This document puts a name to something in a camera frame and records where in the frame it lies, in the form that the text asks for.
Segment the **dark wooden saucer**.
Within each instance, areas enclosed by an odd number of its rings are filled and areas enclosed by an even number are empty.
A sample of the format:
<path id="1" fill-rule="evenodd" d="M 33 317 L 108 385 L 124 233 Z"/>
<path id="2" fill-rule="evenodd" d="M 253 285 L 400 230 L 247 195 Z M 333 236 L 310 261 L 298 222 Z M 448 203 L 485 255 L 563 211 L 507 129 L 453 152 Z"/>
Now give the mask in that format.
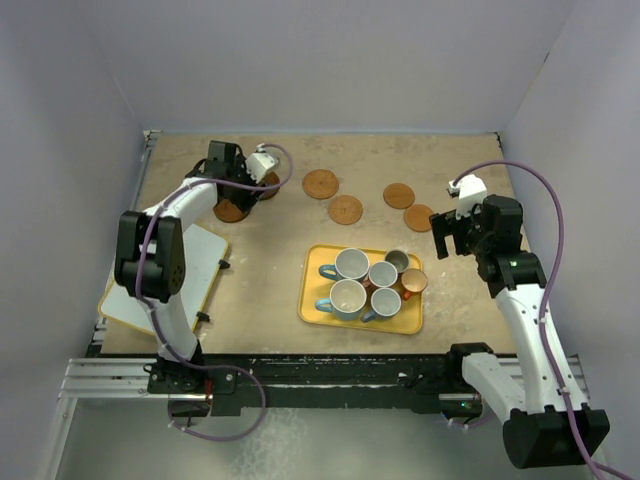
<path id="1" fill-rule="evenodd" d="M 264 181 L 262 182 L 261 186 L 262 187 L 267 187 L 267 186 L 273 186 L 273 185 L 277 185 L 280 183 L 280 178 L 277 175 L 276 172 L 270 172 L 265 178 Z M 274 188 L 274 189 L 269 189 L 266 190 L 264 192 L 261 193 L 259 200 L 260 201 L 266 201 L 271 199 L 272 197 L 274 197 L 277 193 L 278 193 L 279 189 L 278 188 Z"/>
<path id="2" fill-rule="evenodd" d="M 233 224 L 247 218 L 251 211 L 243 211 L 229 199 L 222 199 L 213 207 L 213 213 L 219 221 Z"/>

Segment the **light wooden coaster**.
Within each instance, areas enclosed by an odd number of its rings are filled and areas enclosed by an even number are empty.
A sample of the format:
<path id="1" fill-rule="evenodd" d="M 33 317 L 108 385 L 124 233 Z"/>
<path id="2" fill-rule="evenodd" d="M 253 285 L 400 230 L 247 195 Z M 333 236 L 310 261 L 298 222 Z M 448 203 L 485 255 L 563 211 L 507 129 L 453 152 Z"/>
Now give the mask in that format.
<path id="1" fill-rule="evenodd" d="M 394 209 L 407 209 L 415 202 L 415 193 L 404 183 L 391 183 L 383 191 L 385 203 Z"/>
<path id="2" fill-rule="evenodd" d="M 408 207 L 403 215 L 403 220 L 412 231 L 424 233 L 432 229 L 430 217 L 434 211 L 424 204 L 413 204 Z"/>

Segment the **woven rattan coaster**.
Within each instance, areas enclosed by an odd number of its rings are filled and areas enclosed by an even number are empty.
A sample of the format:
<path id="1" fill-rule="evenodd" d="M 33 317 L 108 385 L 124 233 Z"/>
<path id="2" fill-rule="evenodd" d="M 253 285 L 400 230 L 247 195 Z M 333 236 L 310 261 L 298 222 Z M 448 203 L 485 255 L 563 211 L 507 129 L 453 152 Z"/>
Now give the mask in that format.
<path id="1" fill-rule="evenodd" d="M 334 196 L 339 190 L 337 176 L 327 169 L 316 169 L 305 175 L 303 191 L 314 199 L 324 200 Z"/>
<path id="2" fill-rule="evenodd" d="M 340 195 L 330 202 L 328 214 L 330 219 L 339 225 L 351 225 L 360 220 L 363 206 L 354 196 Z"/>

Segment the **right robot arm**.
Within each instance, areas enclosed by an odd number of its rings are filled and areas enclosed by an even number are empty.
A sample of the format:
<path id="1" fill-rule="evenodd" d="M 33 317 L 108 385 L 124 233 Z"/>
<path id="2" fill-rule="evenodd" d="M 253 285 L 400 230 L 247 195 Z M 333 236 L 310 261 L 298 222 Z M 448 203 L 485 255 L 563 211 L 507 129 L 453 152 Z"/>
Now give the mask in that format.
<path id="1" fill-rule="evenodd" d="M 473 387 L 502 423 L 511 463 L 520 469 L 581 465 L 610 429 L 573 375 L 543 297 L 549 283 L 539 258 L 522 247 L 523 208 L 509 197 L 457 194 L 456 209 L 431 216 L 439 258 L 451 237 L 459 255 L 472 255 L 510 328 L 522 380 L 516 382 L 486 346 L 456 345 L 445 366 L 456 391 Z"/>

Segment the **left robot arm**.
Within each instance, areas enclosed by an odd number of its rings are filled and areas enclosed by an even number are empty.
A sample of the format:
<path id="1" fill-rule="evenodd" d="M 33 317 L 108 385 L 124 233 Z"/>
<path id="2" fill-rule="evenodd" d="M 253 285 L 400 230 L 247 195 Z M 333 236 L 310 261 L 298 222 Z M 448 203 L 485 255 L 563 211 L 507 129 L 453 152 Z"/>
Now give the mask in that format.
<path id="1" fill-rule="evenodd" d="M 189 325 L 180 291 L 187 266 L 184 233 L 220 203 L 245 216 L 284 181 L 270 183 L 280 161 L 261 143 L 249 155 L 240 145 L 212 141 L 207 156 L 180 185 L 144 211 L 124 212 L 118 224 L 114 280 L 147 314 L 160 358 L 175 363 L 171 381 L 184 392 L 202 387 L 206 369 L 200 342 Z"/>

